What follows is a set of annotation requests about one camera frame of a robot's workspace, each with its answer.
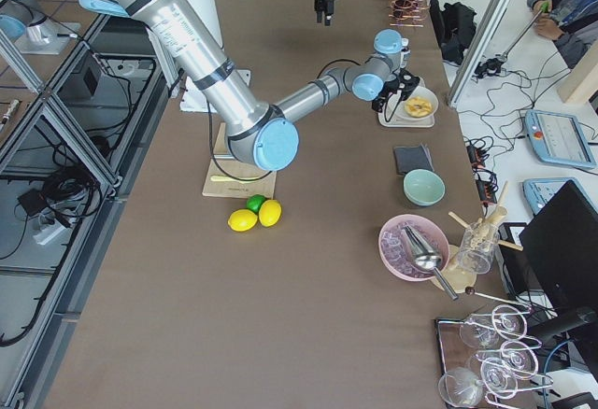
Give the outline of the dark tea bottle on tray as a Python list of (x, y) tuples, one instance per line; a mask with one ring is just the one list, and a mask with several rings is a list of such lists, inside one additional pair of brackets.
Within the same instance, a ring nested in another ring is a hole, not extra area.
[(401, 42), (402, 46), (400, 51), (400, 70), (405, 70), (408, 64), (411, 50), (409, 47), (409, 40), (407, 38), (403, 38)]

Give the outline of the white round plate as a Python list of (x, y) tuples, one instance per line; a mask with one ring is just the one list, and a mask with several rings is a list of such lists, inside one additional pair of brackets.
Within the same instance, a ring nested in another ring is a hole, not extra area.
[(419, 119), (412, 118), (409, 115), (407, 115), (405, 112), (404, 105), (405, 105), (406, 100), (408, 100), (409, 98), (412, 98), (412, 97), (416, 97), (416, 96), (429, 100), (434, 106), (434, 112), (425, 118), (431, 117), (435, 113), (435, 111), (438, 109), (439, 103), (438, 103), (438, 99), (436, 98), (435, 94), (431, 90), (427, 89), (426, 87), (418, 86), (410, 94), (410, 96), (407, 99), (403, 100), (398, 105), (397, 114), (400, 119), (403, 119), (403, 120), (423, 120), (424, 119), (424, 118), (419, 118)]

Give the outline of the metal ice scoop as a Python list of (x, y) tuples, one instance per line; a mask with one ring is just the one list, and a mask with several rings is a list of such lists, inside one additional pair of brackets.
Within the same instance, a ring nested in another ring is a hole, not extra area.
[(417, 230), (412, 229), (409, 225), (406, 225), (403, 230), (411, 252), (412, 264), (423, 272), (433, 273), (447, 295), (453, 301), (456, 301), (458, 299), (457, 293), (440, 272), (443, 256)]

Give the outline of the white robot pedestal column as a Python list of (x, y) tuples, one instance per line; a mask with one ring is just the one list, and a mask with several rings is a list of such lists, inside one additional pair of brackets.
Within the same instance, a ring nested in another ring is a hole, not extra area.
[(256, 100), (223, 50), (215, 0), (186, 0), (186, 4), (175, 36), (182, 49), (176, 60), (187, 73), (181, 109), (212, 109), (226, 120), (241, 120)]

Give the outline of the blue teach pendant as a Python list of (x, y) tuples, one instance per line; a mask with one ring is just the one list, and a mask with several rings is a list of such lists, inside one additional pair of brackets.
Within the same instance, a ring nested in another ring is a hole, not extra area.
[(574, 115), (529, 109), (524, 126), (533, 151), (542, 162), (583, 169), (597, 166)]
[(578, 180), (574, 177), (532, 178), (522, 182), (523, 195), (534, 215), (538, 214), (554, 194), (567, 182), (576, 185)]

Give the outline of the green lime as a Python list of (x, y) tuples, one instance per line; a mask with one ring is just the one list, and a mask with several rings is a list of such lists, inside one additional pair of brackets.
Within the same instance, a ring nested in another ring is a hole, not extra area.
[(250, 196), (246, 201), (246, 208), (255, 214), (258, 214), (261, 206), (267, 200), (262, 194), (254, 194)]

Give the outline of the wine glass rack tray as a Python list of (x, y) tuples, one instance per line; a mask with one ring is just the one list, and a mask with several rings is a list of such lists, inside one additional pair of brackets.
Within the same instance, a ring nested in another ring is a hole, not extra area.
[(434, 322), (448, 408), (514, 408), (525, 392), (546, 394), (553, 380), (540, 370), (539, 339), (528, 334), (528, 307), (500, 303), (463, 319)]

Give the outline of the blue teach pendant upper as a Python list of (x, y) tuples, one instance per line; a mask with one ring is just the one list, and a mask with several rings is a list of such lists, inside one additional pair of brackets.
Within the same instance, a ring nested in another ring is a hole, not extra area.
[(597, 166), (574, 115), (529, 109), (524, 126), (533, 151), (542, 162), (583, 169)]

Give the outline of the grey folded cloth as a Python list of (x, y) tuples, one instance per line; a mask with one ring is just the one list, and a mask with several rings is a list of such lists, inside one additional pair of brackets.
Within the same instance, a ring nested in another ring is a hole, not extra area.
[(393, 148), (398, 175), (406, 175), (414, 170), (434, 171), (430, 151), (427, 146), (398, 146)]

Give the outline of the yellow lemon near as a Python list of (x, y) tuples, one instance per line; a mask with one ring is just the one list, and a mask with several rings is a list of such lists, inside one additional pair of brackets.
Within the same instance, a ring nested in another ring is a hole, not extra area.
[(235, 232), (246, 232), (258, 222), (258, 216), (247, 208), (234, 211), (228, 218), (228, 226)]

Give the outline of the blue teach pendant lower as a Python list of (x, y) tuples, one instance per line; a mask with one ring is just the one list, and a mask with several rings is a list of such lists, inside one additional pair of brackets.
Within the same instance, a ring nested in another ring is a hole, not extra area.
[(554, 194), (567, 182), (576, 185), (578, 180), (574, 177), (532, 178), (522, 182), (523, 195), (534, 215), (538, 214)]

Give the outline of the mint green bowl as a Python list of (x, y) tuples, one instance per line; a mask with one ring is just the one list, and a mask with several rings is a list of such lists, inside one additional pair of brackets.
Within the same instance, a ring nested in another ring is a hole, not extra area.
[(445, 183), (435, 172), (416, 169), (408, 172), (403, 181), (406, 198), (419, 206), (430, 206), (440, 202), (446, 193)]

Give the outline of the yellow lemon far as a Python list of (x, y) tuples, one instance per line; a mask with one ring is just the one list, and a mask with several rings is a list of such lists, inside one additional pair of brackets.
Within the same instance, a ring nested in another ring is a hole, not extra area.
[(264, 227), (271, 227), (278, 223), (282, 214), (282, 206), (277, 200), (266, 200), (260, 207), (258, 219)]

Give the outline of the wooden cutting board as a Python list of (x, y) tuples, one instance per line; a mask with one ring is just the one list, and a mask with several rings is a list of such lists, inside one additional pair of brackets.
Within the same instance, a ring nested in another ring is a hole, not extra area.
[(207, 169), (202, 194), (207, 197), (239, 199), (247, 199), (254, 194), (262, 194), (266, 198), (272, 199), (275, 194), (277, 173), (272, 172), (268, 175), (264, 170), (261, 170), (254, 165), (239, 162), (234, 157), (231, 157), (225, 146), (224, 137), (225, 123), (222, 122), (214, 143), (214, 154), (217, 158), (217, 163), (229, 175), (240, 179), (246, 179), (247, 183), (211, 182), (209, 178), (212, 175), (226, 176), (217, 167), (214, 161), (211, 160)]

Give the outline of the twisted glazed donut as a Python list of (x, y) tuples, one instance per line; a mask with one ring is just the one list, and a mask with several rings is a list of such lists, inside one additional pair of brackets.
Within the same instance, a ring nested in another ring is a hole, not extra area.
[(412, 97), (406, 100), (404, 109), (407, 115), (412, 118), (425, 118), (434, 112), (433, 104), (422, 97)]

